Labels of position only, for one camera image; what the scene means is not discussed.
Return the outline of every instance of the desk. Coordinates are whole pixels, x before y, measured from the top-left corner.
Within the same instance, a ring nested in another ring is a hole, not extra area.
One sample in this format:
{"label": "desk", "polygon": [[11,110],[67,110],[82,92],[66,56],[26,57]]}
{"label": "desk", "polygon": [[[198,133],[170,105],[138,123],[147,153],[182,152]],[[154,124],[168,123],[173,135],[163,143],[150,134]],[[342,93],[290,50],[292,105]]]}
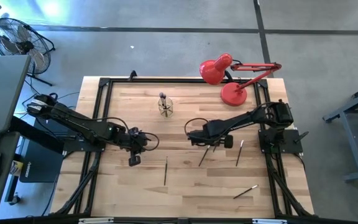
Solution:
{"label": "desk", "polygon": [[[77,112],[92,117],[99,78],[84,77]],[[267,83],[272,101],[288,101],[283,79],[271,78]],[[239,107],[221,101],[221,87],[205,83],[114,84],[108,116],[122,118],[130,128],[137,126],[154,133],[161,142],[156,150],[143,153],[142,163],[135,167],[128,166],[128,152],[117,146],[106,148],[102,153],[94,193],[93,217],[273,217],[265,157],[259,149],[259,125],[231,132],[233,148],[221,146],[214,153],[210,150],[201,167],[198,164],[205,147],[191,146],[186,139],[183,126],[189,119],[228,119],[256,107],[251,86],[246,88],[247,101]],[[161,91],[173,100],[173,116],[168,119],[158,113],[157,101]],[[189,130],[199,129],[202,123],[197,127],[196,122],[193,125]],[[244,147],[239,165],[235,167],[241,140],[244,140]],[[282,156],[289,189],[302,206],[313,213],[301,162],[291,154]],[[166,157],[168,172],[167,185],[164,186]],[[51,212],[61,208],[76,189],[83,158],[84,153],[75,152],[63,161]],[[232,199],[256,184],[259,184],[258,188]],[[280,190],[278,195],[280,207],[284,210]]]}

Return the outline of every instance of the wooden tabletop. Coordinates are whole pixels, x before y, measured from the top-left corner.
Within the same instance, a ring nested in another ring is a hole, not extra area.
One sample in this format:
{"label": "wooden tabletop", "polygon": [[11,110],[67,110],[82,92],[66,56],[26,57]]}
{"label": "wooden tabletop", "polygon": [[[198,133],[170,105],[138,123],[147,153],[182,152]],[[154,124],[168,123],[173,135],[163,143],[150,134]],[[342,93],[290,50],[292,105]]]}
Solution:
{"label": "wooden tabletop", "polygon": [[[84,77],[77,112],[92,116],[99,78]],[[267,82],[272,101],[288,101],[283,79],[269,78]],[[198,164],[206,148],[191,146],[185,136],[183,126],[189,119],[228,119],[256,107],[252,87],[246,88],[248,98],[239,107],[221,101],[221,87],[205,83],[115,83],[108,116],[123,119],[130,128],[136,126],[156,134],[160,145],[154,151],[142,153],[142,163],[135,167],[128,166],[129,153],[125,150],[117,146],[106,148],[99,167],[92,216],[273,217],[265,157],[260,152],[257,137],[258,124],[231,132],[233,148],[221,146],[214,153],[210,149],[201,167]],[[160,92],[173,100],[173,116],[170,118],[164,118],[158,112]],[[200,129],[202,124],[192,122],[188,131]],[[244,140],[244,146],[236,167],[241,140]],[[167,157],[167,184],[164,186]],[[75,152],[63,161],[51,212],[61,208],[76,189],[83,158],[83,152]],[[283,154],[283,163],[289,189],[302,206],[313,213],[300,160],[292,154]],[[256,184],[259,187],[232,199]],[[280,190],[278,194],[284,211]]]}

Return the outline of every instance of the concrete floor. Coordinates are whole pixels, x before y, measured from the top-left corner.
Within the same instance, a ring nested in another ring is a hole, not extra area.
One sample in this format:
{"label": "concrete floor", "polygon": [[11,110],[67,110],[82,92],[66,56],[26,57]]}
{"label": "concrete floor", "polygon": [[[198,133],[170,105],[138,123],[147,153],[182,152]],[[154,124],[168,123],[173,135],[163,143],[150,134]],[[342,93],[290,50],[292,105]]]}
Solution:
{"label": "concrete floor", "polygon": [[[185,27],[257,29],[253,0],[112,1],[0,0],[0,15],[29,24],[91,27]],[[260,0],[266,29],[358,30],[357,0]],[[199,64],[228,52],[243,62],[263,62],[259,34],[153,32],[41,32],[57,50],[40,76],[53,87],[33,82],[42,93],[80,89],[86,75],[198,76]],[[358,221],[358,181],[342,124],[322,116],[358,90],[358,35],[267,35],[271,61],[283,68],[295,125],[304,138],[306,174],[315,214]],[[235,76],[252,77],[236,72]],[[22,101],[32,93],[25,86]],[[76,95],[62,99],[75,106]],[[0,218],[40,215],[52,184],[19,184],[23,203],[0,205]]]}

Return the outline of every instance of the red desk lamp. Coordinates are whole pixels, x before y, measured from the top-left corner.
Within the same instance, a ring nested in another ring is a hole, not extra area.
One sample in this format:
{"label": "red desk lamp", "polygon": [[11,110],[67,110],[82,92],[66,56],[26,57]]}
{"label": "red desk lamp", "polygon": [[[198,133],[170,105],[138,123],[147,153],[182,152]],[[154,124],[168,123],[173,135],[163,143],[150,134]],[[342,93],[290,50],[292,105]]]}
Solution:
{"label": "red desk lamp", "polygon": [[200,74],[203,79],[211,84],[218,85],[225,76],[225,69],[228,67],[233,71],[253,71],[265,73],[246,83],[238,84],[230,82],[223,86],[221,90],[221,98],[225,104],[230,106],[240,106],[247,99],[247,91],[245,87],[261,80],[263,77],[279,70],[281,65],[278,63],[236,63],[231,65],[233,58],[229,54],[222,54],[216,60],[207,60],[200,65]]}

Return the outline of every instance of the lamp base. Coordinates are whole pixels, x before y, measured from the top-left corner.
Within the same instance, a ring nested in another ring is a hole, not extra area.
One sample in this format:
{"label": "lamp base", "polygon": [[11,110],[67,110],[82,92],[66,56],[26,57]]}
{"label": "lamp base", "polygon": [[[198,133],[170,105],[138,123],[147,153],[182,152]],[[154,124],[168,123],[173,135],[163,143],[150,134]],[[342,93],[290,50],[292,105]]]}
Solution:
{"label": "lamp base", "polygon": [[225,104],[230,106],[240,106],[246,101],[247,91],[245,89],[236,91],[238,87],[239,84],[234,82],[223,86],[221,90],[221,98]]}

